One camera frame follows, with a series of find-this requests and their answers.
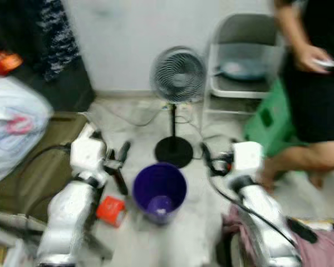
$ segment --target gray chair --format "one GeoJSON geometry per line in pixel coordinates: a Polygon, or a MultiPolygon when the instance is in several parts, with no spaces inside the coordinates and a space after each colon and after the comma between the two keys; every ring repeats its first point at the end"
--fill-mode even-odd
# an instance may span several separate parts
{"type": "Polygon", "coordinates": [[[261,99],[267,96],[277,73],[281,53],[275,53],[276,43],[277,26],[272,16],[234,14],[224,19],[210,42],[204,112],[252,114],[261,99]],[[262,57],[267,64],[267,78],[259,82],[242,82],[216,75],[225,59],[235,54],[244,58],[262,57]],[[219,98],[214,101],[214,106],[210,96],[219,98]]]}

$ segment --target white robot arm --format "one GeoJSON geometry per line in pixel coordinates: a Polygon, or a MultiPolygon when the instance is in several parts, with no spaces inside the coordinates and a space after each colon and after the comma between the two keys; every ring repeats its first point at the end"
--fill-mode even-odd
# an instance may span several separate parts
{"type": "Polygon", "coordinates": [[[120,169],[129,148],[130,143],[126,142],[114,160],[113,155],[107,158],[103,140],[80,137],[72,143],[70,163],[75,178],[49,204],[47,228],[37,251],[38,266],[76,266],[82,244],[88,237],[86,223],[108,174],[115,178],[121,193],[127,195],[120,169]]]}
{"type": "Polygon", "coordinates": [[[248,229],[255,251],[256,266],[300,267],[302,261],[279,204],[255,182],[262,167],[262,147],[255,142],[233,144],[231,151],[211,157],[206,144],[202,144],[206,165],[209,167],[212,187],[238,206],[239,216],[248,229]],[[214,183],[214,176],[225,177],[224,185],[232,189],[232,199],[214,183]]]}

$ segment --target white plastic bag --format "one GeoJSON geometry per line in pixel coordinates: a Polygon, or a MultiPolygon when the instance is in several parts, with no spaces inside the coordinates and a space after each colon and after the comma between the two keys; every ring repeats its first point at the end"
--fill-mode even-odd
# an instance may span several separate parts
{"type": "Polygon", "coordinates": [[[48,102],[13,77],[0,77],[0,180],[42,138],[53,113],[48,102]]]}

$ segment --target fan stand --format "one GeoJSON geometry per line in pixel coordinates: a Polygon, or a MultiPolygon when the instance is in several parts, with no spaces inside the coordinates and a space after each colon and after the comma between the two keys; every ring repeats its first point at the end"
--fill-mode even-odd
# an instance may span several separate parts
{"type": "Polygon", "coordinates": [[[159,141],[155,148],[155,157],[159,162],[173,164],[177,168],[188,165],[193,159],[193,148],[191,144],[176,136],[176,105],[171,106],[171,128],[172,136],[159,141]]]}

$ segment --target fan base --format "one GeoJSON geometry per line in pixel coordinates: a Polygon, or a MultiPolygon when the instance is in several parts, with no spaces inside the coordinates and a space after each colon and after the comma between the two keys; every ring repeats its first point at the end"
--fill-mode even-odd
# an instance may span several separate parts
{"type": "Polygon", "coordinates": [[[155,148],[155,157],[159,162],[167,162],[177,168],[183,168],[193,159],[193,148],[187,140],[176,137],[176,146],[173,150],[172,141],[171,136],[159,141],[155,148]]]}

